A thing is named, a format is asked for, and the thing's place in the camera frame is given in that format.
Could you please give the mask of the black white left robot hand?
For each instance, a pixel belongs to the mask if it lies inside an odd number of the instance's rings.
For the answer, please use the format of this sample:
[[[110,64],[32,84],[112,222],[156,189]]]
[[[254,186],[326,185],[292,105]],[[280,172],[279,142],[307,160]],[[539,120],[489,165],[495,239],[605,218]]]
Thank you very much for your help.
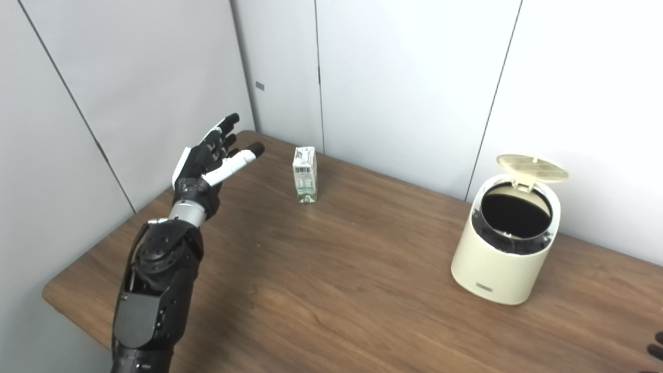
[[[199,144],[184,149],[172,177],[174,201],[170,220],[201,227],[218,211],[222,183],[263,155],[262,142],[254,142],[243,150],[234,149],[237,136],[233,131],[239,120],[238,113],[225,116]]]

